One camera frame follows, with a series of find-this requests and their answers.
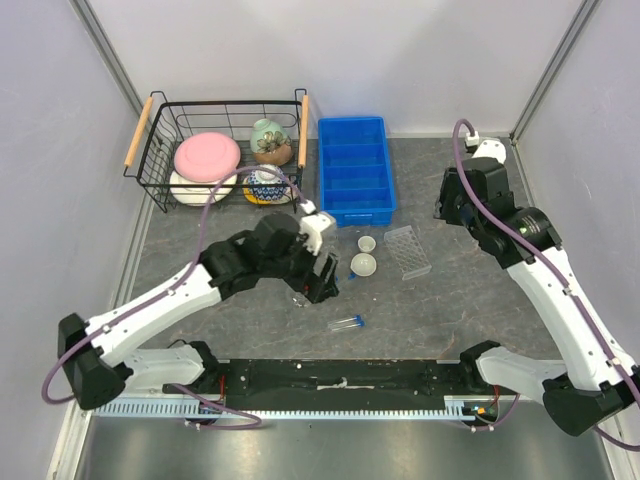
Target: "teal vase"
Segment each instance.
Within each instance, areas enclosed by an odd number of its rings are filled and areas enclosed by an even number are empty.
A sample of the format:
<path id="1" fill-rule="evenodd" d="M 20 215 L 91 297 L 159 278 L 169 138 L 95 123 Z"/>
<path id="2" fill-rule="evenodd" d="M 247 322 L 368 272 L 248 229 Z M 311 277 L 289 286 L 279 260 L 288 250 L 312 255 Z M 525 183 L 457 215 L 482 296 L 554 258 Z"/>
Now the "teal vase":
<path id="1" fill-rule="evenodd" d="M 282 145 L 291 145 L 291 138 L 281 125 L 263 118 L 253 125 L 249 143 L 253 153 L 271 153 Z"/>

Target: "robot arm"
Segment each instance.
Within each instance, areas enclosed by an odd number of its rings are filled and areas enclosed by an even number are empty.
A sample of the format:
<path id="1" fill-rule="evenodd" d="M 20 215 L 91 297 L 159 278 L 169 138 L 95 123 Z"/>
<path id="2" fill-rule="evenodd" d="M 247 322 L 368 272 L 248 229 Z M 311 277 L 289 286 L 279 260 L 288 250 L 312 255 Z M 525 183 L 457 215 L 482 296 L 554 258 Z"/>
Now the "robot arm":
<path id="1" fill-rule="evenodd" d="M 95 338 L 64 364 L 74 396 L 83 409 L 102 406 L 127 392 L 160 389 L 165 384 L 213 382 L 217 360 L 204 342 L 180 348 L 138 350 L 162 330 L 184 317 L 214 306 L 230 296 L 255 287 L 261 278 L 281 278 L 311 303 L 336 296 L 337 260 L 329 255 L 320 273 L 314 267 L 323 236 L 335 228 L 335 220 L 325 213 L 308 215 L 298 223 L 285 214 L 260 220 L 254 230 L 212 243 L 199 257 L 190 277 L 175 286 L 187 265 L 153 290 L 111 312 L 84 322 L 77 314 L 59 324 L 58 354 L 61 356 L 83 337 L 96 330 Z M 144 309 L 140 305 L 166 292 L 167 295 Z M 133 312 L 113 328 L 107 324 L 118 315 Z"/>
<path id="2" fill-rule="evenodd" d="M 571 293 L 582 297 L 620 364 L 640 383 L 634 360 L 619 346 L 586 300 L 560 237 L 547 216 L 537 208 L 515 206 L 498 144 L 502 147 L 499 140 L 487 139 L 473 158 L 463 162 L 474 191 L 491 213 L 542 251 L 570 279 Z M 602 351 L 567 290 L 542 262 L 478 211 L 462 188 L 455 168 L 445 172 L 435 216 L 467 228 L 481 249 L 493 255 L 507 270 L 538 311 L 563 359 L 562 362 L 533 360 L 511 353 L 496 342 L 484 342 L 461 355 L 471 381 L 501 385 L 543 404 L 556 424 L 571 435 L 583 433 L 632 403 L 628 387 Z"/>

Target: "yellow plate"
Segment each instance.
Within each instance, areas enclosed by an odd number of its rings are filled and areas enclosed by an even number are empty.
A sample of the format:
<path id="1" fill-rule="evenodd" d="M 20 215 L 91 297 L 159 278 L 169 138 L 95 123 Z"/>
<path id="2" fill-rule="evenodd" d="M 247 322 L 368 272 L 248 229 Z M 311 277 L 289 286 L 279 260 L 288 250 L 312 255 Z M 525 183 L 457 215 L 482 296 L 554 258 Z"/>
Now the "yellow plate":
<path id="1" fill-rule="evenodd" d="M 247 185 L 248 182 L 249 182 L 249 177 L 245 177 L 245 179 L 242 181 L 242 183 L 245 185 Z M 287 187 L 287 193 L 285 193 L 282 198 L 280 198 L 279 200 L 273 200 L 270 202 L 267 200 L 260 200 L 254 197 L 253 194 L 251 193 L 250 188 L 243 188 L 242 191 L 244 192 L 244 197 L 254 205 L 284 205 L 285 203 L 289 203 L 294 198 L 298 198 L 298 194 L 296 192 L 293 192 L 293 195 L 291 194 L 291 187 Z"/>

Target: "blue patterned bowl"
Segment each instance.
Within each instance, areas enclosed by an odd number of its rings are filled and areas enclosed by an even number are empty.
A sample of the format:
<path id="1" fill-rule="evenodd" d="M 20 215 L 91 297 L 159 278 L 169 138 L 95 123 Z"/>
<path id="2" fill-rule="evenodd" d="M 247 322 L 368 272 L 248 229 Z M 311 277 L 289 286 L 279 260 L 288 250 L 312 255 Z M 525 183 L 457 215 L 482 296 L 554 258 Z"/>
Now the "blue patterned bowl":
<path id="1" fill-rule="evenodd" d="M 283 175 L 282 170 L 275 165 L 260 166 Z M 249 175 L 248 183 L 249 185 L 260 185 L 259 188 L 251 188 L 250 191 L 255 198 L 264 202 L 280 200 L 287 193 L 286 186 L 270 186 L 272 184 L 282 183 L 282 180 L 273 173 L 264 172 L 262 170 L 253 170 Z"/>

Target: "black wire basket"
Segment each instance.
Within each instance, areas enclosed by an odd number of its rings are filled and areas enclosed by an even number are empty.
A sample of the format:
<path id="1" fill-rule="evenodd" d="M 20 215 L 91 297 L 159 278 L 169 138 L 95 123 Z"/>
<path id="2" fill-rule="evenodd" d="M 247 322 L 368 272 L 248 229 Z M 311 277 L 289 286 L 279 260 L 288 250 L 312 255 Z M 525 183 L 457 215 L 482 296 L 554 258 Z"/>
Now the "black wire basket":
<path id="1" fill-rule="evenodd" d="M 151 124 L 136 172 L 134 159 L 156 98 L 161 99 L 163 103 L 158 107 Z M 220 132 L 238 143 L 241 152 L 238 167 L 258 165 L 249 147 L 249 139 L 253 124 L 262 118 L 269 118 L 279 123 L 292 140 L 293 158 L 280 169 L 294 185 L 301 188 L 302 174 L 306 164 L 308 105 L 307 90 L 303 88 L 294 91 L 293 100 L 169 102 L 164 92 L 151 92 L 140 115 L 125 159 L 124 176 L 135 178 L 165 213 L 179 203 L 172 194 L 172 189 L 180 189 L 181 192 L 188 192 L 189 195 L 201 195 L 202 197 L 199 198 L 205 202 L 210 193 L 208 185 L 204 185 L 205 188 L 203 188 L 203 184 L 171 183 L 174 156 L 178 146 L 198 133 Z M 253 203 L 264 206 L 274 203 L 291 203 L 294 211 L 296 210 L 294 192 L 287 184 L 270 184 L 269 187 L 281 187 L 286 193 L 278 202 L 265 202 L 257 200 L 252 194 L 253 189 L 262 187 L 248 185 L 248 176 L 249 174 L 238 175 L 234 183 L 222 185 L 221 188 L 229 193 L 214 205 Z"/>

